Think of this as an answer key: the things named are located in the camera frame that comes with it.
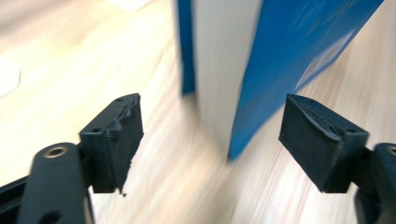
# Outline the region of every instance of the clamp jaw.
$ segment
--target clamp jaw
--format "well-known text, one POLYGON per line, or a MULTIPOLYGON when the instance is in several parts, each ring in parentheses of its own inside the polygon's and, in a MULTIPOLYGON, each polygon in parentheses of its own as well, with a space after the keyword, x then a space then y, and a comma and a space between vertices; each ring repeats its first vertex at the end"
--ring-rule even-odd
POLYGON ((114 100, 79 136, 40 150, 29 176, 0 188, 1 223, 94 223, 88 187, 122 193, 143 137, 139 94, 114 100))
POLYGON ((358 187, 359 223, 396 223, 396 145, 369 150, 369 134, 326 106, 289 94, 279 140, 321 192, 358 187))

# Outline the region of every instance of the light wood surface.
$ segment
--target light wood surface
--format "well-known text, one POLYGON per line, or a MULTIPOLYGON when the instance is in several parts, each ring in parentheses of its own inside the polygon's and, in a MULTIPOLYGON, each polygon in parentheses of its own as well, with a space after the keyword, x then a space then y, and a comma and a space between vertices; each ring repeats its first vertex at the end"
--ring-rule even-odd
MULTIPOLYGON (((98 0, 0 1, 0 55, 21 84, 0 99, 0 186, 38 150, 78 142, 113 99, 139 92, 145 136, 127 196, 93 195, 97 223, 355 223, 355 186, 321 194, 277 141, 279 110, 238 161, 180 97, 175 1, 128 12, 98 0)), ((396 2, 386 0, 338 61, 301 94, 396 142, 396 2)))

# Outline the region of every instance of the blue binder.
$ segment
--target blue binder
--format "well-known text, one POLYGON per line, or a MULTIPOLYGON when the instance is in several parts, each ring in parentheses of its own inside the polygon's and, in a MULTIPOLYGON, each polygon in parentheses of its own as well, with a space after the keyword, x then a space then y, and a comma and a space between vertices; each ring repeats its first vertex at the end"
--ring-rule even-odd
MULTIPOLYGON (((284 103, 332 64, 382 0, 264 0, 233 121, 229 159, 284 103)), ((194 91, 191 0, 178 0, 183 94, 194 91)))

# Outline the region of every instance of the blue book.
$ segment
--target blue book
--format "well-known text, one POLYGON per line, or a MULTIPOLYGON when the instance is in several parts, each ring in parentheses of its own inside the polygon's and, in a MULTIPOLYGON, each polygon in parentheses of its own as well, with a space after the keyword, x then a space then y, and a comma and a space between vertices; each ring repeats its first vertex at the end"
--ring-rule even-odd
POLYGON ((382 0, 178 0, 184 94, 235 160, 284 103, 331 65, 382 0))

